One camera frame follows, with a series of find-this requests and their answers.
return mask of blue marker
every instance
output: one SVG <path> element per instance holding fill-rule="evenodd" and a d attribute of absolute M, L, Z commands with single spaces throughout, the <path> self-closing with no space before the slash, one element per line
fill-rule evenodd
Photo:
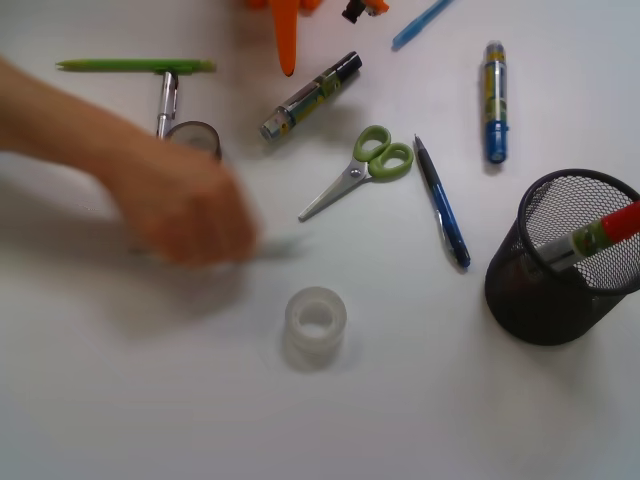
<path fill-rule="evenodd" d="M 507 159 L 507 57 L 500 42 L 485 51 L 484 64 L 485 144 L 487 159 L 502 163 Z"/>
<path fill-rule="evenodd" d="M 396 37 L 393 39 L 393 49 L 399 50 L 409 43 L 413 37 L 419 34 L 427 24 L 436 18 L 442 10 L 444 10 L 453 0 L 438 0 L 434 3 L 426 12 L 416 18 L 413 22 L 405 27 Z"/>

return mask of finger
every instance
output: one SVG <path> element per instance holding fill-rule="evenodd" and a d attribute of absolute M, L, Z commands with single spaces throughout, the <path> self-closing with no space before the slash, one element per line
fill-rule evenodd
<path fill-rule="evenodd" d="M 219 227 L 211 215 L 210 195 L 195 198 L 190 203 L 194 241 L 198 252 L 198 264 L 210 265 L 225 260 Z"/>
<path fill-rule="evenodd" d="M 197 258 L 191 222 L 184 215 L 173 215 L 158 225 L 151 234 L 150 247 L 163 259 L 189 266 Z"/>

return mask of scissor blade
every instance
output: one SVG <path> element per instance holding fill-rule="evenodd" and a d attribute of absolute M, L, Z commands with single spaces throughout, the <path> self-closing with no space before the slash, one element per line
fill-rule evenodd
<path fill-rule="evenodd" d="M 363 182 L 367 176 L 367 164 L 360 163 L 358 161 L 352 161 L 347 169 L 342 172 L 335 182 L 333 182 L 329 188 L 320 194 L 311 205 L 304 209 L 304 211 L 298 215 L 298 220 L 304 222 L 313 217 L 316 213 L 324 210 L 336 200 L 340 199 L 349 191 L 351 191 L 358 184 Z"/>

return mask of orange toy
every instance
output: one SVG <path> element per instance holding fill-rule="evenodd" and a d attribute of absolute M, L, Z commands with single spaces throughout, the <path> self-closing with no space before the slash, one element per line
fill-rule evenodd
<path fill-rule="evenodd" d="M 293 75 L 296 68 L 298 8 L 313 10 L 321 2 L 322 0 L 271 0 L 280 67 L 287 77 Z M 267 3 L 268 0 L 247 0 L 251 8 L 265 7 Z"/>

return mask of pen clip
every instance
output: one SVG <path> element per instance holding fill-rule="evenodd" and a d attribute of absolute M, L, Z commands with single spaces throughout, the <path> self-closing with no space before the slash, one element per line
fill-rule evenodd
<path fill-rule="evenodd" d="M 180 82 L 177 73 L 171 72 L 171 75 L 173 76 L 173 113 L 171 114 L 171 119 L 175 120 L 178 111 L 178 84 Z"/>

